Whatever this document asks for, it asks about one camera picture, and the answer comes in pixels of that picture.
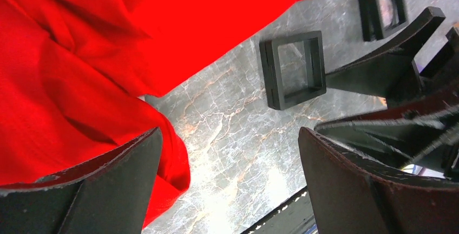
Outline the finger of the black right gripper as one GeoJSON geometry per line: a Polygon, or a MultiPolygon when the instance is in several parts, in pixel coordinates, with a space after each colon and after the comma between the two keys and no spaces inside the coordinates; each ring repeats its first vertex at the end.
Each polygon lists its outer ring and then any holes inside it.
{"type": "Polygon", "coordinates": [[[458,173],[458,96],[322,122],[314,130],[388,166],[458,173]]]}
{"type": "Polygon", "coordinates": [[[386,44],[327,73],[327,87],[387,98],[413,68],[416,54],[444,20],[445,14],[440,8],[425,8],[386,44]]]}

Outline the red garment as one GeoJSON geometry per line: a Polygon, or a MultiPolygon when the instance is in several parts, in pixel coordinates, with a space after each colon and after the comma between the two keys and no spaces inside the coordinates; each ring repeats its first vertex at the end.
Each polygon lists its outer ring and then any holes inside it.
{"type": "Polygon", "coordinates": [[[158,127],[147,226],[191,182],[162,97],[301,0],[1,0],[1,184],[33,183],[158,127]]]}

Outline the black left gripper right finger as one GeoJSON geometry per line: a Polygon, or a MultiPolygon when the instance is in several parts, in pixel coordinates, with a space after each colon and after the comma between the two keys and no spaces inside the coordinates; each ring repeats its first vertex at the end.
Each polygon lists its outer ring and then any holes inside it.
{"type": "Polygon", "coordinates": [[[298,145],[320,233],[458,233],[458,184],[403,172],[302,127],[298,145]]]}

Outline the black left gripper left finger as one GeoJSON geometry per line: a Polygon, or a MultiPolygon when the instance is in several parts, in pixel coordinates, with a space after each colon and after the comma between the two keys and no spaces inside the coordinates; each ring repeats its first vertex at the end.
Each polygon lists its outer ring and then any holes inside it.
{"type": "Polygon", "coordinates": [[[140,233],[162,142],[155,128],[34,183],[1,186],[1,233],[140,233]]]}

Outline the black square frame box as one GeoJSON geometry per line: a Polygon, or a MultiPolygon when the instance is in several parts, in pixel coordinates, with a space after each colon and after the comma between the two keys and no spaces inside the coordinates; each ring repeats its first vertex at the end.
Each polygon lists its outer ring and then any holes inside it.
{"type": "Polygon", "coordinates": [[[268,106],[283,111],[326,93],[322,32],[319,30],[282,36],[259,43],[268,106]],[[285,94],[279,47],[302,43],[305,52],[306,87],[285,94]]]}

